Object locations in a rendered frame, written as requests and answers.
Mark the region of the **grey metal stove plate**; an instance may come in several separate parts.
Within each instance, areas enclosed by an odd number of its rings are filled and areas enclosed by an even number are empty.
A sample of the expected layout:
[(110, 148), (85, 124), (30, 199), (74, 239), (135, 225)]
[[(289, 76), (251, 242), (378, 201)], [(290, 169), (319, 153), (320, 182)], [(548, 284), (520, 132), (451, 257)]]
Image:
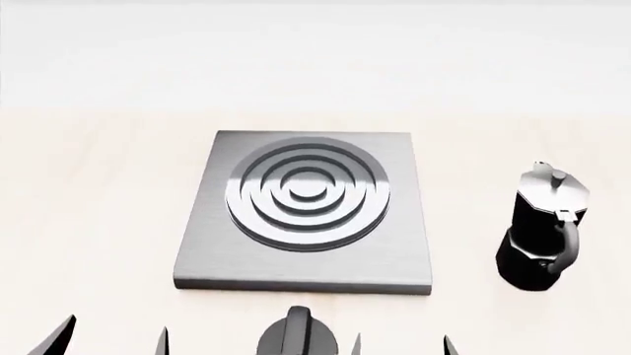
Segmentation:
[(174, 283), (429, 295), (432, 268), (411, 136), (217, 132)]

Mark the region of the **black silver moka pot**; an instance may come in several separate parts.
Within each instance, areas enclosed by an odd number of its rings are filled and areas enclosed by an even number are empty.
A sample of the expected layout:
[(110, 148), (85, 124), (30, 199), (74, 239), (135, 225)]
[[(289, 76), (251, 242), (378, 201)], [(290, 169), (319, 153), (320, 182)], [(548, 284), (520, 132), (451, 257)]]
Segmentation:
[(534, 162), (521, 175), (512, 223), (495, 256), (500, 276), (517, 289), (550, 289), (578, 258), (589, 197), (571, 174)]

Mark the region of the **dark grey stove knob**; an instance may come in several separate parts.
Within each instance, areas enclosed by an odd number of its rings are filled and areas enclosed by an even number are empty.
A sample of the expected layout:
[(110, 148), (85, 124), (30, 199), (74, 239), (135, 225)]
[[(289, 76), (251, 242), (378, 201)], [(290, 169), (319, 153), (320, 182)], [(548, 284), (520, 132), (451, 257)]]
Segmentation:
[(294, 306), (260, 336), (256, 355), (338, 355), (332, 331), (308, 307)]

